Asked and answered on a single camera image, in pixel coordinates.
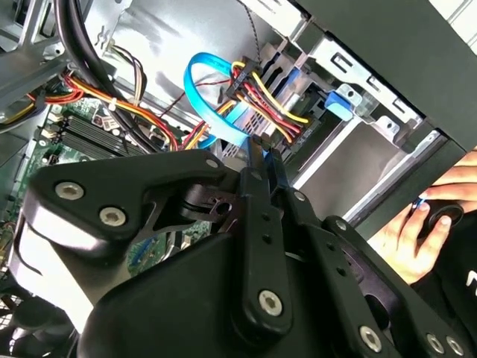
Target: screw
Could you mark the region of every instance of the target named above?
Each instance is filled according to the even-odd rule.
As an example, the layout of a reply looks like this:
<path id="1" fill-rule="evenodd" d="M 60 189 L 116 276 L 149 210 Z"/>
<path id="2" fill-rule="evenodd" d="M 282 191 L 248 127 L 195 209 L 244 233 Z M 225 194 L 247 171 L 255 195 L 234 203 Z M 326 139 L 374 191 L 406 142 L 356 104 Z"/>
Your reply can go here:
<path id="1" fill-rule="evenodd" d="M 80 185 L 70 181 L 59 183 L 55 186 L 54 191 L 60 198 L 66 200 L 78 200 L 84 195 L 83 188 Z"/>
<path id="2" fill-rule="evenodd" d="M 299 201 L 305 201 L 306 196 L 303 195 L 301 192 L 295 192 L 295 198 L 297 198 Z"/>
<path id="3" fill-rule="evenodd" d="M 215 162 L 215 160 L 208 159 L 206 160 L 206 163 L 208 166 L 211 166 L 212 168 L 218 168 L 218 164 L 217 162 Z"/>
<path id="4" fill-rule="evenodd" d="M 262 176 L 258 172 L 256 172 L 255 170 L 252 171 L 252 176 L 257 180 L 262 179 Z"/>
<path id="5" fill-rule="evenodd" d="M 346 223 L 341 220 L 336 220 L 336 226 L 342 231 L 346 231 Z"/>
<path id="6" fill-rule="evenodd" d="M 436 352 L 439 354 L 444 354 L 444 347 L 442 344 L 439 342 L 439 339 L 437 339 L 436 336 L 434 336 L 431 333 L 427 333 L 427 342 L 431 345 L 432 349 L 434 349 Z"/>
<path id="7" fill-rule="evenodd" d="M 359 328 L 359 335 L 361 339 L 366 344 L 366 346 L 371 349 L 373 352 L 379 353 L 382 349 L 381 339 L 374 330 L 368 326 L 361 326 Z"/>
<path id="8" fill-rule="evenodd" d="M 282 314 L 283 305 L 276 293 L 264 289 L 259 293 L 260 307 L 269 315 L 277 317 Z"/>
<path id="9" fill-rule="evenodd" d="M 117 207 L 105 207 L 99 212 L 99 219 L 108 226 L 121 226 L 126 222 L 126 214 Z"/>
<path id="10" fill-rule="evenodd" d="M 461 345 L 459 345 L 455 339 L 452 337 L 447 336 L 446 337 L 447 344 L 452 348 L 452 350 L 457 354 L 458 356 L 463 356 L 464 355 L 464 349 L 462 349 Z"/>

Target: hand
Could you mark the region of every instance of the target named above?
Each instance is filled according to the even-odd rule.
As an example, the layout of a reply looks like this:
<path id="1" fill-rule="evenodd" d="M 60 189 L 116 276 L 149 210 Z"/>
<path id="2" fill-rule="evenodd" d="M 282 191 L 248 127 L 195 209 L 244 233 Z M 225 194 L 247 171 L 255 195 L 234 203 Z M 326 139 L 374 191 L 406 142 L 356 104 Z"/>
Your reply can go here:
<path id="1" fill-rule="evenodd" d="M 417 236 L 429 214 L 429 205 L 421 204 L 408 219 L 411 205 L 406 207 L 368 243 L 407 283 L 412 284 L 426 276 L 434 267 L 440 249 L 451 227 L 451 218 L 443 216 L 421 246 Z"/>
<path id="2" fill-rule="evenodd" d="M 477 210 L 477 147 L 427 189 L 422 198 L 456 200 L 464 212 Z"/>

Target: motherboard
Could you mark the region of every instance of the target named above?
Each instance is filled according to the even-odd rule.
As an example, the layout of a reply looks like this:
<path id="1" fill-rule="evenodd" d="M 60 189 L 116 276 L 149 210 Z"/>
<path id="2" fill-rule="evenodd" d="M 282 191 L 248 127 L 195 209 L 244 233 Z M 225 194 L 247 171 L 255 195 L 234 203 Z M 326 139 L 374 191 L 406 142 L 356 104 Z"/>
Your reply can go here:
<path id="1" fill-rule="evenodd" d="M 85 98 L 72 104 L 54 105 L 45 124 L 38 129 L 37 138 L 16 178 L 9 204 L 0 222 L 0 262 L 7 256 L 15 224 L 22 208 L 28 181 L 39 169 L 89 160 L 140 155 L 141 151 L 118 134 L 114 121 L 104 114 L 98 100 Z M 206 236 L 209 224 L 198 222 L 183 235 L 197 241 Z M 127 265 L 132 275 L 139 274 L 164 259 L 167 250 L 165 234 L 158 234 L 132 245 Z"/>

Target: computer fan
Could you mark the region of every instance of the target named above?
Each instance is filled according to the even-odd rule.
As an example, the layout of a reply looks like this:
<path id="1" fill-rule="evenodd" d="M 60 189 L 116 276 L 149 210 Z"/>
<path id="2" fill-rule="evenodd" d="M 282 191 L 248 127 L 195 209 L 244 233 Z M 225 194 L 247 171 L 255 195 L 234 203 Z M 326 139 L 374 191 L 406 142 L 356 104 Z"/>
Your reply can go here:
<path id="1" fill-rule="evenodd" d="M 11 297 L 21 300 L 16 304 Z M 12 315 L 0 330 L 0 355 L 16 358 L 64 357 L 74 328 L 64 311 L 40 297 L 32 297 L 18 286 L 7 273 L 0 281 L 0 297 L 7 308 L 0 309 L 0 317 Z"/>

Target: blue drive latch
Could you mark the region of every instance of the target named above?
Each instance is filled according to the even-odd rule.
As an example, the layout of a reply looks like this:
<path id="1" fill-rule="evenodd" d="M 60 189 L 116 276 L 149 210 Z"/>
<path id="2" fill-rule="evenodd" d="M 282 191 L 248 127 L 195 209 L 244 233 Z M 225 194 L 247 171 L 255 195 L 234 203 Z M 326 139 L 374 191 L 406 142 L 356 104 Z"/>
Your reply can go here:
<path id="1" fill-rule="evenodd" d="M 325 108 L 345 122 L 349 122 L 354 117 L 351 103 L 334 91 L 328 95 Z"/>

